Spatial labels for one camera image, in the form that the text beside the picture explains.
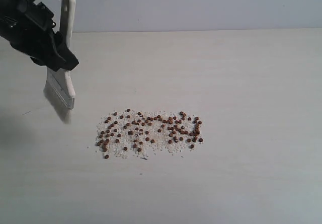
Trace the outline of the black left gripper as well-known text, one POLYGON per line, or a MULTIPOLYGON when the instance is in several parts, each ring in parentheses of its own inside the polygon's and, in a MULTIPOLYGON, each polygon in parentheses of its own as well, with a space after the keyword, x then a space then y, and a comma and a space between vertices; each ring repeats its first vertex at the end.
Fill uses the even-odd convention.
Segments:
POLYGON ((59 31, 54 34, 53 17, 44 3, 35 4, 35 0, 1 0, 1 36, 36 65, 73 70, 79 61, 66 37, 59 31))

